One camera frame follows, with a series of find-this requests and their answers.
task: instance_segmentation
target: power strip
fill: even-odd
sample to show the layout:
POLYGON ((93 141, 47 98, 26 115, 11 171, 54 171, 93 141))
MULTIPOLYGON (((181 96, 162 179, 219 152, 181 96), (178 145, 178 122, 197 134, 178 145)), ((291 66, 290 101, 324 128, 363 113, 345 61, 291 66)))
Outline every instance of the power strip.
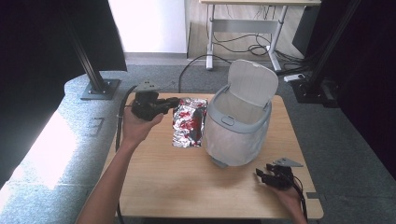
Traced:
POLYGON ((304 78, 305 78, 305 76, 303 74, 297 74, 297 75, 283 77, 285 82, 290 82, 290 81, 294 81, 294 80, 303 80, 304 78))

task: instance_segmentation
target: wooden table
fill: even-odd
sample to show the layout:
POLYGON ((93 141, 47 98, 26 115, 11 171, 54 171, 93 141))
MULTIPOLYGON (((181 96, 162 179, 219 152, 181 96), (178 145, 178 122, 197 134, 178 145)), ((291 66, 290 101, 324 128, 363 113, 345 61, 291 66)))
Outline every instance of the wooden table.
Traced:
MULTIPOLYGON (((210 100, 212 94, 163 93, 160 98, 195 97, 210 100)), ((172 111, 154 127, 134 152, 120 197, 124 216, 195 218, 285 218, 287 211, 275 194, 255 176, 266 163, 287 157, 304 167, 293 173, 304 184, 308 217, 323 216, 304 156, 283 100, 275 96, 268 134, 262 152, 251 163, 224 169, 215 165, 203 147, 173 147, 172 111)), ((114 157, 114 142, 105 169, 114 157)))
POLYGON ((212 13, 208 15, 209 20, 209 42, 207 44, 206 69, 213 68, 213 34, 215 32, 228 33, 253 33, 272 34, 270 46, 266 46, 275 71, 280 71, 280 65, 275 55, 276 42, 285 20, 288 6, 319 6, 320 0, 200 0, 202 4, 212 6, 212 13), (219 20, 215 19, 215 5, 261 5, 261 6, 283 6, 282 12, 276 20, 219 20))

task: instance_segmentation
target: aluminum foil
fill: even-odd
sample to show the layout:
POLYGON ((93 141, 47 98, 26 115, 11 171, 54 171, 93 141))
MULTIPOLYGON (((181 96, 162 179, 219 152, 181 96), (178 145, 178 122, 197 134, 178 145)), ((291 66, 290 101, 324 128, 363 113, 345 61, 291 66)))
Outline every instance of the aluminum foil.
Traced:
POLYGON ((181 98, 173 112, 173 146, 200 147, 204 133, 207 100, 181 98))

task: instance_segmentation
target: gray carpet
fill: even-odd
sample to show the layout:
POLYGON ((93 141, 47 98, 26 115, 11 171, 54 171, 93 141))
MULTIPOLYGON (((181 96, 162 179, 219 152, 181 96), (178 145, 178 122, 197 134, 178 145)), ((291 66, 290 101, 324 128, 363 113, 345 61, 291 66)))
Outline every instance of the gray carpet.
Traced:
MULTIPOLYGON (((116 130, 115 115, 124 93, 145 79, 159 84, 164 92, 177 92, 178 76, 183 68, 129 65, 128 73, 102 72, 105 78, 121 79, 111 101, 80 101, 88 78, 81 76, 69 81, 58 112, 66 118, 71 129, 79 133, 74 154, 53 189, 35 176, 33 158, 28 154, 21 167, 32 174, 13 176, 5 184, 8 194, 3 188, 0 223, 74 223, 102 172, 116 130), (97 120, 103 121, 100 130, 97 120)), ((210 72, 203 66, 191 66, 182 78, 181 92, 214 93, 227 83, 227 71, 226 66, 216 66, 210 72)), ((323 206, 323 219, 312 222, 395 223, 396 182, 342 111, 322 105, 298 104, 291 86, 282 77, 276 94, 285 102, 323 206)), ((153 224, 169 220, 135 217, 126 218, 126 221, 153 224)), ((205 220, 205 223, 222 222, 205 220)), ((262 220, 262 223, 290 221, 262 220)))

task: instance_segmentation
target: table top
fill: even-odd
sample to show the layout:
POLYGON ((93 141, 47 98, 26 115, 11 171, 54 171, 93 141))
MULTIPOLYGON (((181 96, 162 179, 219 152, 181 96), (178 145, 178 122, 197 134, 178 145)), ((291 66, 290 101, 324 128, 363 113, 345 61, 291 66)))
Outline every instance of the table top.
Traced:
MULTIPOLYGON (((193 97, 210 100, 213 94, 161 93, 160 98, 193 97)), ((255 175, 266 163, 287 157, 304 167, 292 168, 304 185, 308 217, 319 219, 319 199, 283 100, 273 99, 268 133, 259 156, 238 167, 219 168, 204 147, 173 147, 172 111, 155 126, 132 156, 120 196, 121 212, 130 217, 287 218, 275 194, 255 175)), ((115 142, 104 170, 114 157, 115 142)))
POLYGON ((210 5, 319 6, 320 0, 200 0, 210 5))

